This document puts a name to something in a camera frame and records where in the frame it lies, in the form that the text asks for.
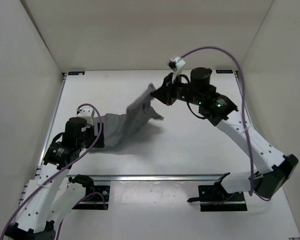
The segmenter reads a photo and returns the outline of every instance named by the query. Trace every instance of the white table surface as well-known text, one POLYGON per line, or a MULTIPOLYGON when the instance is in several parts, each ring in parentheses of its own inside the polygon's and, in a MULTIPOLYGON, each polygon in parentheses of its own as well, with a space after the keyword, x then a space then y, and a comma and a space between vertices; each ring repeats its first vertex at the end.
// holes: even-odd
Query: white table surface
MULTIPOLYGON (((82 103, 96 106, 101 115, 124 114, 153 83, 157 88, 169 73, 166 70, 86 71, 85 75, 66 78, 51 131, 52 138, 64 131, 65 123, 76 115, 82 103)), ((233 74, 211 76, 211 84, 240 106, 241 95, 233 74)), ((70 174, 85 175, 167 175, 223 174, 249 171, 249 158, 223 132, 208 120, 194 117, 185 102, 166 106, 151 102, 164 121, 150 120, 137 134, 119 147, 89 153, 75 164, 70 174)))

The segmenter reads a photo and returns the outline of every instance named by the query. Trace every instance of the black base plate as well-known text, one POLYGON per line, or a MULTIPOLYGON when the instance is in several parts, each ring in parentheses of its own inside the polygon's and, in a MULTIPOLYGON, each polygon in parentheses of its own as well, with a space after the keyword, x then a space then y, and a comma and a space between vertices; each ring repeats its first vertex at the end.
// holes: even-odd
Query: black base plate
POLYGON ((225 203, 212 204, 224 201, 221 195, 216 194, 218 189, 214 185, 199 185, 198 190, 201 212, 236 212, 248 210, 243 192, 235 193, 225 203))
POLYGON ((101 193, 103 195, 104 201, 106 202, 105 208, 102 199, 99 195, 93 195, 91 198, 84 200, 83 202, 77 204, 72 209, 80 210, 108 210, 109 207, 109 196, 110 196, 110 186, 108 185, 95 185, 94 191, 101 193))

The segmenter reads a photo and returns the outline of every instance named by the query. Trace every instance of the cable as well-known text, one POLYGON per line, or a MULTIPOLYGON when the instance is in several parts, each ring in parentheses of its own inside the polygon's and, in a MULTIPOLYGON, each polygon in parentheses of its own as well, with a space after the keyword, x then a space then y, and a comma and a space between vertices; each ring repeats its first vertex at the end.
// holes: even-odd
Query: cable
POLYGON ((61 231, 61 226, 62 226, 62 223, 64 221, 62 220, 59 224, 59 227, 58 227, 58 232, 56 233, 56 237, 55 237, 55 240, 59 240, 59 235, 60 235, 60 231, 61 231))
POLYGON ((254 191, 254 194, 257 195, 261 200, 265 201, 265 202, 270 202, 271 201, 271 197, 270 198, 264 198, 263 196, 260 196, 259 193, 254 191))
MULTIPOLYGON (((179 77, 184 78, 184 79, 187 81, 188 86, 189 86, 189 88, 190 88, 190 81, 189 81, 188 76, 187 76, 187 75, 184 75, 184 74, 180 74, 179 77)), ((190 104, 189 104, 189 96, 190 96, 190 94, 188 94, 188 96, 187 96, 187 99, 186 99, 186 105, 187 105, 188 109, 190 110, 190 112, 191 112, 195 117, 197 117, 198 119, 206 119, 206 117, 204 117, 204 116, 199 116, 199 115, 195 114, 194 111, 191 109, 190 104)))
MULTIPOLYGON (((81 203, 83 200, 86 200, 88 197, 92 197, 92 196, 95 196, 95 195, 99 195, 102 199, 102 202, 103 202, 103 209, 106 209, 106 201, 105 201, 105 198, 104 196, 100 193, 100 192, 93 192, 93 193, 90 193, 88 194, 87 196, 84 196, 83 198, 81 198, 74 206, 78 205, 79 203, 81 203)), ((63 223, 63 220, 60 222, 59 224, 59 228, 58 228, 58 232, 56 234, 56 237, 55 237, 55 240, 59 240, 59 235, 60 235, 60 230, 61 230, 61 226, 62 226, 62 223, 63 223)))
POLYGON ((232 193, 226 200, 223 201, 214 201, 214 202, 207 202, 207 203, 200 203, 200 205, 216 205, 216 204, 224 204, 226 201, 229 201, 236 193, 232 193))
POLYGON ((244 129, 246 142, 247 142, 247 146, 248 146, 249 157, 250 157, 250 191, 249 191, 249 195, 252 196, 254 193, 254 189, 255 189, 255 186, 254 186, 254 157, 253 157, 252 146, 251 146, 249 132, 247 129, 246 116, 245 116, 246 82, 245 82, 245 77, 244 77, 244 71, 242 70, 242 68, 241 68, 240 64, 238 63, 238 61, 236 60, 236 58, 231 53, 229 53, 228 51, 226 51, 220 47, 217 47, 217 46, 202 46, 202 47, 195 48, 195 49, 183 54, 181 56, 181 59, 185 58, 186 56, 188 56, 194 52, 197 52, 199 50, 204 50, 204 49, 213 49, 213 50, 217 50, 219 52, 222 52, 222 53, 228 55, 232 59, 232 61, 235 63, 236 67, 238 68, 238 71, 241 74, 241 79, 242 79, 241 116, 242 116, 242 124, 243 124, 243 129, 244 129))
POLYGON ((55 135, 55 137, 52 139, 52 143, 55 143, 59 138, 61 138, 61 136, 63 136, 65 133, 64 132, 60 132, 57 135, 55 135))
MULTIPOLYGON (((75 164, 76 162, 78 162, 80 159, 82 159, 93 147, 94 145, 97 143, 97 141, 99 140, 100 136, 101 136, 101 133, 102 133, 102 118, 101 118, 101 115, 99 113, 99 111, 96 109, 95 106, 93 106, 92 104, 90 103, 84 103, 84 104, 81 104, 78 109, 82 108, 83 106, 89 106, 91 107, 95 112, 96 114, 98 115, 98 118, 99 118, 99 122, 100 122, 100 129, 98 131, 98 135, 96 136, 95 140, 93 141, 93 143, 91 144, 91 146, 83 153, 81 154, 76 160, 72 161, 71 163, 69 163, 68 165, 66 165, 65 167, 63 167, 60 171, 56 172, 55 174, 53 174, 51 177, 49 177, 42 185, 46 185, 48 184, 52 179, 54 179, 56 176, 58 176, 59 174, 61 174, 63 171, 65 171, 66 169, 68 169, 69 167, 71 167, 73 164, 75 164)), ((1 236, 0 236, 0 240, 4 240, 4 237, 5 237, 5 233, 8 229, 8 226, 10 225, 10 223, 13 221, 13 219, 17 216, 18 212, 24 207, 24 205, 26 205, 27 202, 29 202, 30 199, 32 199, 34 197, 34 195, 36 195, 40 189, 42 189, 43 187, 42 186, 39 186, 36 190, 33 191, 33 193, 31 193, 29 195, 29 197, 27 197, 23 203, 20 204, 20 206, 14 211, 14 213, 12 214, 12 216, 9 218, 9 220, 7 221, 6 225, 4 226, 3 228, 3 231, 1 233, 1 236)))

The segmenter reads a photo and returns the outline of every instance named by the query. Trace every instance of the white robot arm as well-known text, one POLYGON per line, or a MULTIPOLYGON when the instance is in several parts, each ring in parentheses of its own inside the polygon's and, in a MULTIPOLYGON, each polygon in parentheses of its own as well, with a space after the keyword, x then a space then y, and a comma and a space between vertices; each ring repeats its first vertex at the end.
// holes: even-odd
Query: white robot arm
POLYGON ((151 96, 170 106, 176 100, 181 100, 199 106, 200 119, 207 119, 213 126, 227 134, 248 156, 249 147, 246 131, 249 134, 250 148, 254 158, 253 164, 257 172, 239 174, 224 174, 214 183, 217 191, 224 199, 236 192, 249 192, 253 188, 259 196, 271 198, 285 183, 294 171, 298 159, 294 155, 286 156, 267 142, 252 126, 244 127, 242 114, 237 106, 225 95, 217 92, 217 88, 210 84, 212 70, 197 67, 191 71, 190 80, 182 74, 184 62, 180 65, 180 57, 168 63, 173 70, 163 80, 163 84, 151 96))
POLYGON ((65 131, 58 134, 49 146, 43 158, 41 173, 37 182, 41 186, 24 209, 11 224, 5 235, 14 240, 48 240, 54 239, 55 229, 67 213, 81 200, 94 192, 94 181, 85 175, 70 178, 66 191, 54 202, 57 191, 70 168, 64 170, 48 184, 43 183, 59 170, 79 157, 82 149, 90 146, 96 136, 93 126, 94 110, 84 107, 77 111, 65 125, 65 131))

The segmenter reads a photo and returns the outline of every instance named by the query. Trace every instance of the white panel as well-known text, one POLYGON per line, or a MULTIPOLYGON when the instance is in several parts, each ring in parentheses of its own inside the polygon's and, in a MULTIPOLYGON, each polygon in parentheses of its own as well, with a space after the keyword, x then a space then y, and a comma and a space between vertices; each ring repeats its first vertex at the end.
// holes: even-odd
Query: white panel
MULTIPOLYGON (((29 190, 36 188, 30 181, 29 190)), ((299 237, 284 191, 246 195, 248 211, 200 212, 199 182, 111 182, 108 210, 72 210, 59 240, 288 240, 299 237)))
POLYGON ((62 75, 18 0, 0 0, 0 234, 33 177, 62 75))
MULTIPOLYGON (((85 75, 67 76, 51 138, 63 132, 77 106, 94 104, 101 115, 124 114, 149 83, 162 85, 166 70, 86 71, 85 75)), ((238 106, 241 95, 233 74, 216 74, 211 84, 238 106)), ((151 102, 164 121, 151 120, 138 133, 108 152, 102 149, 86 155, 70 174, 222 174, 246 172, 249 158, 223 132, 208 120, 193 116, 185 102, 166 106, 151 102)), ((192 106, 195 112, 198 107, 192 106)))
MULTIPOLYGON (((166 69, 170 57, 214 45, 240 62, 272 0, 22 0, 64 72, 166 69)), ((195 54, 188 67, 235 68, 195 54)))
POLYGON ((300 229, 300 0, 274 1, 244 69, 257 128, 299 159, 284 189, 300 229))

